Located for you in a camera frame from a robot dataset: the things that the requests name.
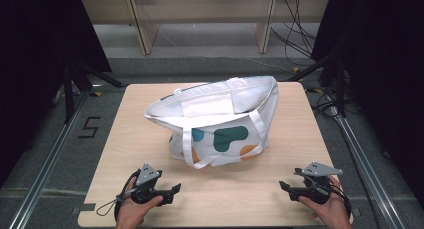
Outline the person's right hand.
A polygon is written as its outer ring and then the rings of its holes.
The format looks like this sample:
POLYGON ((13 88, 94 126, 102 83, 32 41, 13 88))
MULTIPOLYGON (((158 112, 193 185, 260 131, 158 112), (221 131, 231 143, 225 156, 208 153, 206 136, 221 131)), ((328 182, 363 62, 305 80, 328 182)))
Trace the person's right hand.
POLYGON ((317 204, 303 196, 300 196, 298 200, 312 211, 310 219, 319 218, 328 229, 352 229, 350 216, 345 208, 345 200, 341 197, 340 182, 332 176, 328 176, 328 179, 333 191, 325 204, 317 204))

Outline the black curtain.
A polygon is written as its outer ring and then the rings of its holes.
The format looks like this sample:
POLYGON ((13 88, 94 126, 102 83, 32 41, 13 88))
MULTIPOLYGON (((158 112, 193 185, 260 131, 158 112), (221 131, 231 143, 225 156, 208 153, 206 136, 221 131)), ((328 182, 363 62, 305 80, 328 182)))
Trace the black curtain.
POLYGON ((312 58, 345 29, 354 96, 424 208, 424 0, 329 0, 312 58))
POLYGON ((0 0, 0 187, 73 61, 111 70, 82 0, 0 0))

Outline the aluminium floor rail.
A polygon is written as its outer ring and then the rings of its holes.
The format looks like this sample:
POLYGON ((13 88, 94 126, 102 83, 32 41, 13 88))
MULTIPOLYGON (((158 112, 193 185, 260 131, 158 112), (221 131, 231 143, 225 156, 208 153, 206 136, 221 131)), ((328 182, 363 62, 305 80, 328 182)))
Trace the aluminium floor rail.
POLYGON ((57 164, 57 161, 63 151, 63 148, 69 138, 69 135, 74 128, 75 121, 77 120, 81 108, 88 99, 90 92, 81 92, 79 98, 76 100, 76 106, 74 107, 74 113, 67 119, 62 126, 58 137, 56 138, 52 148, 43 166, 39 170, 35 177, 32 185, 27 190, 25 197, 13 216, 8 229, 25 229, 39 198, 42 195, 44 186, 46 185, 52 171, 57 164))
POLYGON ((374 200, 380 208, 390 229, 406 229, 400 214, 389 194, 383 188, 382 182, 378 178, 374 168, 364 153, 353 129, 349 125, 346 118, 339 115, 335 117, 337 123, 341 126, 342 132, 346 135, 352 158, 358 165, 358 169, 363 175, 363 179, 368 185, 370 192, 374 196, 374 200))

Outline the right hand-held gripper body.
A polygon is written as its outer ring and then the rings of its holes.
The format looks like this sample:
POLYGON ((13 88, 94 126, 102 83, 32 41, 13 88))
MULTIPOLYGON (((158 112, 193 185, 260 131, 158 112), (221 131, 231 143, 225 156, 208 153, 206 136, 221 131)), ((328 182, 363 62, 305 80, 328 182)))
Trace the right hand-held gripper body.
POLYGON ((331 192, 328 176, 342 175, 343 171, 312 162, 306 168, 296 168, 294 174, 304 178, 305 188, 300 188, 300 191, 306 192, 303 197, 309 198, 315 203, 324 204, 328 201, 331 192))

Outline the light wooden shelf unit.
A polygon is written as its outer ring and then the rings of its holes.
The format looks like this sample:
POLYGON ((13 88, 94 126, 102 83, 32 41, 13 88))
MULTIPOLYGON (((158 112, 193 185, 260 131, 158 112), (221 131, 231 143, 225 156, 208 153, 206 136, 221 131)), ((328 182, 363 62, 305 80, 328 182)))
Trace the light wooden shelf unit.
POLYGON ((182 23, 251 23, 258 50, 267 51, 271 25, 322 21, 329 0, 84 0, 93 24, 135 27, 141 53, 148 55, 159 26, 182 23))

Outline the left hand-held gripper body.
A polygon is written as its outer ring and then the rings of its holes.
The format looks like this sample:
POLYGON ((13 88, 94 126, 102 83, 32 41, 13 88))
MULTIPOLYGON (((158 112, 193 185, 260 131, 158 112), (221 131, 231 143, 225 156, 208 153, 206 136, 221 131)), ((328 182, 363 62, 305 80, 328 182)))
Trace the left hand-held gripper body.
POLYGON ((131 189, 131 199, 138 203, 144 204, 155 198, 156 196, 167 196, 169 190, 156 190, 157 180, 162 176, 161 170, 155 170, 148 163, 145 163, 136 173, 136 180, 131 189))

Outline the black metal stand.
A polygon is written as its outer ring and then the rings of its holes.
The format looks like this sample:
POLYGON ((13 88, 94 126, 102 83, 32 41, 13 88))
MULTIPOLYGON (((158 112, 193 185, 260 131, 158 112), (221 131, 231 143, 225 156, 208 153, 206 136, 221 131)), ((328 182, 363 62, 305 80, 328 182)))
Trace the black metal stand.
POLYGON ((65 96, 65 124, 71 121, 76 111, 76 106, 74 105, 73 86, 76 86, 81 92, 89 92, 93 88, 93 84, 88 78, 89 75, 93 75, 94 77, 117 88, 126 87, 126 84, 114 79, 104 72, 95 70, 87 63, 78 60, 69 61, 63 70, 62 80, 65 96))
POLYGON ((346 113, 344 109, 344 67, 341 61, 340 49, 333 47, 326 56, 324 56, 311 66, 308 66, 300 73, 297 73, 294 76, 290 77, 288 81, 299 81, 300 79, 303 79, 304 77, 308 76, 319 68, 323 69, 319 78, 319 83, 321 86, 328 86, 331 82, 335 82, 336 98, 333 100, 333 103, 337 109, 337 113, 341 117, 345 118, 346 113))

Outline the white tote bag coloured blobs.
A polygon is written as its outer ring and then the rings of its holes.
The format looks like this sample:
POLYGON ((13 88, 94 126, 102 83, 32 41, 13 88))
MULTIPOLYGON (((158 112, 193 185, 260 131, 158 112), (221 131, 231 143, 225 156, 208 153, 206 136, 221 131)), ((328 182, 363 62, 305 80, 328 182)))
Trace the white tote bag coloured blobs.
POLYGON ((261 154, 278 99, 272 76, 231 78, 177 89, 149 105, 144 116, 172 131, 174 158, 201 169, 261 154))

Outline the person's left hand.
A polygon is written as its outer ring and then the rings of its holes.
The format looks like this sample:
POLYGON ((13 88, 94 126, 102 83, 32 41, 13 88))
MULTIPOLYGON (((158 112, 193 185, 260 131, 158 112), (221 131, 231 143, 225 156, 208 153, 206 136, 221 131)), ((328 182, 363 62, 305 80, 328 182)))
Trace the person's left hand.
POLYGON ((131 199, 129 193, 125 192, 118 216, 115 229, 138 229, 144 223, 144 217, 154 207, 163 201, 162 196, 156 196, 147 203, 138 204, 131 199))

